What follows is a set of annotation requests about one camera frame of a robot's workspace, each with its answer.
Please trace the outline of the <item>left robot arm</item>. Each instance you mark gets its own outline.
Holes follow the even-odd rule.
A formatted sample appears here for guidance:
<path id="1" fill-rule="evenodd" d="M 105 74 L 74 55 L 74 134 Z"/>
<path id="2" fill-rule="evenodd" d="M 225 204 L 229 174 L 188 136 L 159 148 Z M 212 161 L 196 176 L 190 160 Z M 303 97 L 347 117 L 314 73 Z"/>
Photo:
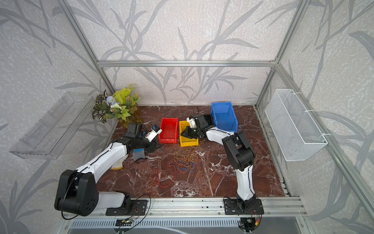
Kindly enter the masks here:
<path id="1" fill-rule="evenodd" d="M 130 123 L 124 136 L 117 138 L 103 152 L 75 170 L 64 171 L 58 182 L 54 208 L 61 213 L 88 216 L 94 210 L 120 210 L 128 214 L 133 209 L 131 196 L 125 192 L 99 192 L 97 182 L 115 163 L 133 150 L 152 153 L 161 147 L 157 136 L 162 129 L 155 125 L 147 134 L 142 126 Z"/>

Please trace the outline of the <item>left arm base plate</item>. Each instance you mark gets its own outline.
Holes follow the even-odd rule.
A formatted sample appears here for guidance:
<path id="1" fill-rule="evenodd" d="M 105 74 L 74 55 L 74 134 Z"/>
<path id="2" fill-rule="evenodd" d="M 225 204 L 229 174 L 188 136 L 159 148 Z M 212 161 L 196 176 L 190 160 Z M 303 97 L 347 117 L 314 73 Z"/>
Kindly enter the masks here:
<path id="1" fill-rule="evenodd" d="M 138 200 L 125 200 L 121 207 L 109 208 L 106 210 L 106 216 L 119 216 L 119 215 L 145 215 L 147 211 L 148 201 L 146 199 Z"/>

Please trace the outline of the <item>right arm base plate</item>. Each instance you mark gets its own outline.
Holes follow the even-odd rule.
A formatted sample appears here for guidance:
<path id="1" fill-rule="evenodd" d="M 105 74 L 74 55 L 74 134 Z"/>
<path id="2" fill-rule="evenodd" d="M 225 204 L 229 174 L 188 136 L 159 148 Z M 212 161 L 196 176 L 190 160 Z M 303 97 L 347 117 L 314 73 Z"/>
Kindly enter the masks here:
<path id="1" fill-rule="evenodd" d="M 223 202 L 226 215 L 263 215 L 265 213 L 262 201 L 258 197 L 252 197 L 246 201 L 241 198 L 224 197 Z"/>

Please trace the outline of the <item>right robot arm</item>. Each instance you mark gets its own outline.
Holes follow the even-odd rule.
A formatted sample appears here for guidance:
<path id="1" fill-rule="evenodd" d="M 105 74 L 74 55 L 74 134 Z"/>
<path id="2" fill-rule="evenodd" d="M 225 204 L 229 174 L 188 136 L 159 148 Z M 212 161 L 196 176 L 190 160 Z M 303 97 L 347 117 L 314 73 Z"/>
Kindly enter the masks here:
<path id="1" fill-rule="evenodd" d="M 187 118 L 188 126 L 181 136 L 189 139 L 207 138 L 224 146 L 227 158 L 235 169 L 237 178 L 237 197 L 225 198 L 226 215 L 263 215 L 261 200 L 255 195 L 252 170 L 255 151 L 242 131 L 230 132 L 212 125 L 211 115 L 197 115 Z"/>

